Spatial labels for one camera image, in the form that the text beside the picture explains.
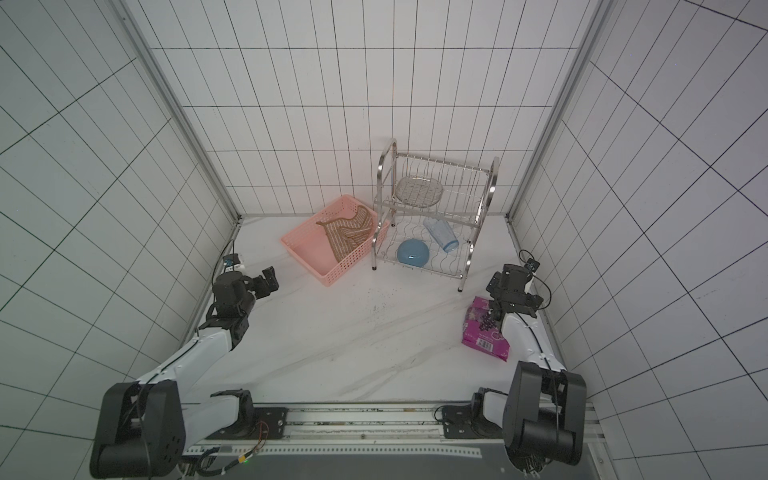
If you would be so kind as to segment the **brown striped square dishcloth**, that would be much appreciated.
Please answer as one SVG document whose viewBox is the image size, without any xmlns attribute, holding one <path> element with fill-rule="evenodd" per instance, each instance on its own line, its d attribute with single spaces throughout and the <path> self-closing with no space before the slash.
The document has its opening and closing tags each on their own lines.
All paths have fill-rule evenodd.
<svg viewBox="0 0 768 480">
<path fill-rule="evenodd" d="M 335 260 L 341 263 L 366 244 L 373 227 L 373 215 L 367 207 L 357 206 L 351 218 L 339 217 L 316 224 L 322 227 Z"/>
</svg>

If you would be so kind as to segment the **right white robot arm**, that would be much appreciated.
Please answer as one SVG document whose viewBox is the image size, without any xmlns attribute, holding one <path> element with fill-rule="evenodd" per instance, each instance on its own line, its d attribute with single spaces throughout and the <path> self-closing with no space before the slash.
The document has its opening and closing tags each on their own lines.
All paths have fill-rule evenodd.
<svg viewBox="0 0 768 480">
<path fill-rule="evenodd" d="M 441 405 L 433 418 L 447 439 L 501 439 L 510 463 L 525 475 L 538 476 L 552 462 L 577 465 L 582 458 L 587 386 L 566 369 L 545 338 L 537 313 L 542 296 L 529 291 L 540 264 L 529 258 L 506 264 L 467 309 L 464 345 L 507 361 L 519 357 L 511 385 L 501 392 L 500 417 L 486 413 L 481 387 L 466 405 Z"/>
</svg>

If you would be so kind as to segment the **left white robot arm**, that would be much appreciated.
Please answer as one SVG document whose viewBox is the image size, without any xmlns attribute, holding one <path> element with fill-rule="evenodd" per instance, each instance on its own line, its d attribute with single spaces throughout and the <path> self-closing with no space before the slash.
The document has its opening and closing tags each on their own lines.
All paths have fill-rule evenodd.
<svg viewBox="0 0 768 480">
<path fill-rule="evenodd" d="M 267 439 L 281 437 L 276 420 L 259 412 L 247 390 L 218 391 L 200 404 L 185 400 L 194 384 L 240 344 L 255 302 L 278 288 L 272 267 L 257 277 L 233 268 L 215 278 L 213 302 L 195 336 L 152 371 L 104 394 L 91 450 L 92 477 L 165 476 L 189 447 L 209 436 L 254 441 L 217 470 L 206 469 L 205 462 L 220 453 L 218 447 L 203 452 L 194 465 L 201 477 L 224 475 L 248 461 Z"/>
</svg>

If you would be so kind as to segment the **purple tissue pack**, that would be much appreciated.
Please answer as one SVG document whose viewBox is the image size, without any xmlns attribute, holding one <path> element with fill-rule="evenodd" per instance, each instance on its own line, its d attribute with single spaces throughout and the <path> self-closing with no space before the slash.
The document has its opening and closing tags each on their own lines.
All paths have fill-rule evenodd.
<svg viewBox="0 0 768 480">
<path fill-rule="evenodd" d="M 504 362 L 508 360 L 510 345 L 499 323 L 491 318 L 489 299 L 476 296 L 466 310 L 462 344 Z"/>
</svg>

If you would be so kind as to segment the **pink plastic basket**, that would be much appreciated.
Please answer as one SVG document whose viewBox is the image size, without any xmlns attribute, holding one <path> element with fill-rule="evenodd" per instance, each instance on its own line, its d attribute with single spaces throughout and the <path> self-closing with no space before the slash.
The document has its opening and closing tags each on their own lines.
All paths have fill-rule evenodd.
<svg viewBox="0 0 768 480">
<path fill-rule="evenodd" d="M 339 263 L 334 258 L 322 227 L 318 226 L 316 222 L 339 217 L 351 218 L 357 206 L 367 207 L 371 211 L 373 215 L 371 234 L 363 247 Z M 377 214 L 374 210 L 350 195 L 343 195 L 282 236 L 280 243 L 321 284 L 329 287 L 370 253 L 377 220 Z"/>
</svg>

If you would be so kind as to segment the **clear blue glass cup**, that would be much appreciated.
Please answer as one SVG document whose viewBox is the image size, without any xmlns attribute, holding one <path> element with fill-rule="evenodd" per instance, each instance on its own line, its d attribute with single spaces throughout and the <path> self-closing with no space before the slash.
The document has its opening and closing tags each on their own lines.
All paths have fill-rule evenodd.
<svg viewBox="0 0 768 480">
<path fill-rule="evenodd" d="M 444 252 L 450 253 L 459 247 L 459 241 L 447 221 L 426 217 L 423 225 Z"/>
</svg>

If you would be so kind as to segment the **blue bowl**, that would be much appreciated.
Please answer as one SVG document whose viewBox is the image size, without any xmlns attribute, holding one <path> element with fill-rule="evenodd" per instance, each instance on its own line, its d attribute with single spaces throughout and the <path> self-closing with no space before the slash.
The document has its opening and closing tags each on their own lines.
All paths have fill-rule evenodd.
<svg viewBox="0 0 768 480">
<path fill-rule="evenodd" d="M 407 266 L 422 268 L 430 260 L 429 247 L 419 239 L 404 240 L 398 246 L 397 260 Z"/>
</svg>

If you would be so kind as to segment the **metal two-tier dish rack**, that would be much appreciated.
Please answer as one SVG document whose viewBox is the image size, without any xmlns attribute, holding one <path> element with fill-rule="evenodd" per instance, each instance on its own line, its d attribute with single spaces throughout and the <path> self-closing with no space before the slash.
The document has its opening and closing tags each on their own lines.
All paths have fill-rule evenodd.
<svg viewBox="0 0 768 480">
<path fill-rule="evenodd" d="M 422 267 L 431 274 L 455 279 L 463 291 L 477 242 L 496 191 L 501 159 L 489 166 L 469 165 L 401 151 L 391 138 L 375 166 L 373 208 L 378 215 L 371 247 L 371 268 L 381 262 L 397 264 L 398 246 L 407 239 L 424 241 L 430 260 Z M 404 177 L 434 178 L 444 187 L 440 202 L 429 208 L 414 208 L 395 198 L 395 186 Z M 459 247 L 444 252 L 423 225 L 426 217 L 442 219 L 452 227 Z"/>
</svg>

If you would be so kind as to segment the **round glass plate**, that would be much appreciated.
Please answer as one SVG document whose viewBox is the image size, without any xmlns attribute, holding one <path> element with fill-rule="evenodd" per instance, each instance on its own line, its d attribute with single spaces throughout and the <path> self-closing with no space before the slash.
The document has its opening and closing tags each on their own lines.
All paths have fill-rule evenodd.
<svg viewBox="0 0 768 480">
<path fill-rule="evenodd" d="M 414 208 L 429 208 L 438 204 L 443 192 L 443 185 L 434 178 L 408 176 L 400 179 L 395 186 L 395 198 Z"/>
</svg>

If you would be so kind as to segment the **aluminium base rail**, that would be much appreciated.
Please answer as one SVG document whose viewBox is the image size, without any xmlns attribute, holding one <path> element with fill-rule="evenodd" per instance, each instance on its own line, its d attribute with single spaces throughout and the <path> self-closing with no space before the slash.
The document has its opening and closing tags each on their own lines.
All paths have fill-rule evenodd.
<svg viewBox="0 0 768 480">
<path fill-rule="evenodd" d="M 458 402 L 257 403 L 268 424 L 253 439 L 209 438 L 186 449 L 188 458 L 218 447 L 239 456 L 252 447 L 263 455 L 289 454 L 428 454 L 479 458 L 486 445 L 503 445 L 499 433 L 483 433 L 472 414 L 492 423 L 501 420 L 506 398 L 488 393 L 474 409 Z"/>
</svg>

